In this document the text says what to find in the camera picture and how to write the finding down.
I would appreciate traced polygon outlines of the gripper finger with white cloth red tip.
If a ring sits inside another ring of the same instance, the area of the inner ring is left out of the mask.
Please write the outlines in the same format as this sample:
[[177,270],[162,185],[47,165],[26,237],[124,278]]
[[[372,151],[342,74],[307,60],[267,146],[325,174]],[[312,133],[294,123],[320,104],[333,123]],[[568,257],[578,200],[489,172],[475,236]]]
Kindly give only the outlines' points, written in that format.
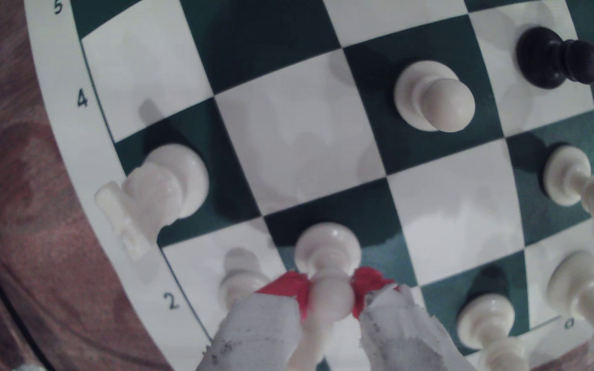
[[353,273],[351,286],[352,315],[371,370],[475,370],[407,284],[363,266]]
[[286,370],[308,317],[308,275],[289,271],[238,300],[197,370]]

